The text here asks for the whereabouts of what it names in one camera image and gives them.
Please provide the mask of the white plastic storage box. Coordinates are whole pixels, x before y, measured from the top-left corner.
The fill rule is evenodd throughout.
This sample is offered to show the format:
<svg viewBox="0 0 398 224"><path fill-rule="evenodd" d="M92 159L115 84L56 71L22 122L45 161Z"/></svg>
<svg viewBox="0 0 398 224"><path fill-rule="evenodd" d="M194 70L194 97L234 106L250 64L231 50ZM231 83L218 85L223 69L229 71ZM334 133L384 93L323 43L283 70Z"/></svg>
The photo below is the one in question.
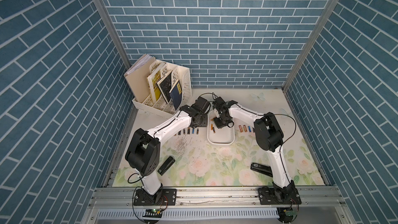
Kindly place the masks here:
<svg viewBox="0 0 398 224"><path fill-rule="evenodd" d="M235 132L233 128L224 127L218 129L214 123L215 113L211 110L208 113L207 121L207 139L212 145L227 146L232 145L235 141ZM215 133L211 129L211 124L215 128Z"/></svg>

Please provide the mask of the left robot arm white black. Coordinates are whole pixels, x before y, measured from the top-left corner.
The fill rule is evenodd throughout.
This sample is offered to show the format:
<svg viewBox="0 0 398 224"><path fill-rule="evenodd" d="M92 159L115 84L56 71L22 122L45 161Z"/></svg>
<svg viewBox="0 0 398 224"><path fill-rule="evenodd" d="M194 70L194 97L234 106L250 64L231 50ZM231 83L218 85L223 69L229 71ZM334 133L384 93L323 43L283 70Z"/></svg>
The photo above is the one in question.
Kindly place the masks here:
<svg viewBox="0 0 398 224"><path fill-rule="evenodd" d="M156 170L162 145L185 128L206 127L209 110L210 102L200 96L193 105L180 107L162 124L148 130L139 128L134 132L124 158L138 172L143 190L149 196L160 194L162 188Z"/></svg>

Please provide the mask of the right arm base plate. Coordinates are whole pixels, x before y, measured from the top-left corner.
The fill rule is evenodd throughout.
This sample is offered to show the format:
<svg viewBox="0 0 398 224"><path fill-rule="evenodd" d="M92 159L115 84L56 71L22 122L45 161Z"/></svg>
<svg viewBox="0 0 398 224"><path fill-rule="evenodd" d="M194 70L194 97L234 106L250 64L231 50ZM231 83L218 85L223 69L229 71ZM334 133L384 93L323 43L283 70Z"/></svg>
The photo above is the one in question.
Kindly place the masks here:
<svg viewBox="0 0 398 224"><path fill-rule="evenodd" d="M302 200L297 189L269 188L258 189L261 205L300 205Z"/></svg>

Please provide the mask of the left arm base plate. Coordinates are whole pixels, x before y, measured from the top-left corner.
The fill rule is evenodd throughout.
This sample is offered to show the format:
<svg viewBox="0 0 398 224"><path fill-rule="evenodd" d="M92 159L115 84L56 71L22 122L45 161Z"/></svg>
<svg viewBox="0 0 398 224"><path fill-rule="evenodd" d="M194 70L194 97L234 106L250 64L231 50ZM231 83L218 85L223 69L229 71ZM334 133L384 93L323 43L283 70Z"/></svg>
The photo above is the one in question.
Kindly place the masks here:
<svg viewBox="0 0 398 224"><path fill-rule="evenodd" d="M134 206L155 206L168 205L174 206L176 203L177 189L160 188L154 195L150 195L144 189L138 188L133 197Z"/></svg>

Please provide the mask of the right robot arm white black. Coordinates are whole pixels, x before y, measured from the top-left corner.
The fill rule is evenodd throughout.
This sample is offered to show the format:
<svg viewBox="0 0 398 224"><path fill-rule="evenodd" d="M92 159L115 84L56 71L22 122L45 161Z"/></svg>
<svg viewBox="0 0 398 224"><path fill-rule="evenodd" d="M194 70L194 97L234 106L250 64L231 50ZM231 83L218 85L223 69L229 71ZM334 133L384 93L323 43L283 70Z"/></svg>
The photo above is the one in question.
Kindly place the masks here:
<svg viewBox="0 0 398 224"><path fill-rule="evenodd" d="M268 154L269 166L260 166L260 169L263 170L261 173L272 177L273 185L276 188L292 188L294 181L285 166L282 150L284 133L275 114L248 110L236 101L224 101L221 97L217 97L212 106L216 114L214 121L217 128L227 127L236 119L254 127L258 146Z"/></svg>

